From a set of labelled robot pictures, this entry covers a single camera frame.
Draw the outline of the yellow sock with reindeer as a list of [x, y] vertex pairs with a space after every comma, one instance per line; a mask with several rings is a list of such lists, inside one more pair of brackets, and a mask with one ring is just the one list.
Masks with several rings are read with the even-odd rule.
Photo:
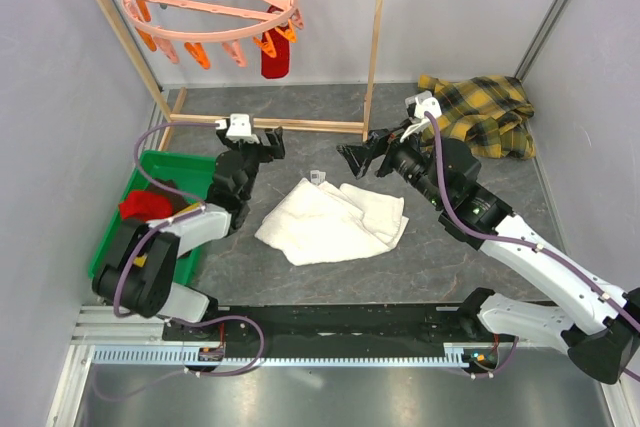
[[[199, 205], [198, 205], [197, 203], [191, 204], [191, 205], [189, 205], [188, 207], [186, 207], [186, 208], [182, 209], [181, 211], [178, 211], [178, 212], [176, 213], [176, 216], [180, 216], [180, 215], [182, 215], [182, 214], [184, 214], [184, 213], [187, 213], [187, 212], [191, 212], [191, 211], [197, 210], [198, 208], [199, 208]], [[133, 265], [134, 265], [134, 266], [137, 266], [137, 267], [139, 267], [139, 268], [143, 268], [143, 267], [144, 267], [144, 265], [145, 265], [145, 263], [146, 263], [147, 257], [148, 257], [147, 252], [146, 252], [145, 250], [142, 250], [142, 251], [139, 253], [139, 255], [134, 259], [134, 261], [133, 261]]]

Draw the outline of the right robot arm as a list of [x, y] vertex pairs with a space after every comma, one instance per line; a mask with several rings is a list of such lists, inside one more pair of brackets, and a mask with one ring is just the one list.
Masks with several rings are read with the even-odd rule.
[[624, 290], [576, 264], [477, 181], [481, 163], [462, 141], [444, 138], [428, 155], [398, 130], [370, 133], [337, 152], [355, 177], [380, 158], [377, 176], [400, 175], [440, 212], [455, 239], [511, 268], [551, 306], [478, 288], [464, 301], [458, 328], [477, 341], [490, 332], [531, 340], [569, 357], [589, 377], [615, 384], [639, 350], [639, 292]]

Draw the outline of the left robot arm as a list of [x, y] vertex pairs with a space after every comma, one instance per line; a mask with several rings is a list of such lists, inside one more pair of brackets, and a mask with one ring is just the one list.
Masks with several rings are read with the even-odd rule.
[[250, 212], [249, 202], [263, 164], [285, 156], [282, 127], [263, 137], [246, 121], [236, 127], [228, 117], [213, 123], [225, 151], [216, 157], [205, 196], [188, 193], [152, 177], [143, 167], [143, 142], [134, 145], [134, 165], [149, 184], [182, 199], [186, 210], [149, 220], [122, 219], [92, 276], [92, 290], [109, 301], [118, 318], [139, 315], [179, 317], [198, 340], [219, 329], [219, 316], [209, 310], [212, 298], [174, 280], [178, 259], [204, 244], [235, 233]]

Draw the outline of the brown striped sock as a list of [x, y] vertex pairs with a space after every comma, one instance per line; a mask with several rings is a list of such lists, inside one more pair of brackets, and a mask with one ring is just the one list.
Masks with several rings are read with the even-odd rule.
[[174, 212], [181, 211], [191, 204], [189, 199], [178, 193], [178, 186], [173, 180], [155, 179], [146, 186], [145, 191], [163, 197]]

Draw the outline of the red sock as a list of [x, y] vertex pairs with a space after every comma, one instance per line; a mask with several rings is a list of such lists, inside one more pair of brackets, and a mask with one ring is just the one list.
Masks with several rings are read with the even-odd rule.
[[167, 200], [145, 190], [131, 191], [119, 203], [118, 211], [123, 220], [133, 218], [143, 222], [163, 219], [173, 213]]
[[290, 41], [281, 35], [276, 28], [262, 34], [261, 41], [271, 46], [276, 54], [270, 57], [261, 53], [261, 75], [268, 80], [281, 79], [288, 75], [290, 69]]

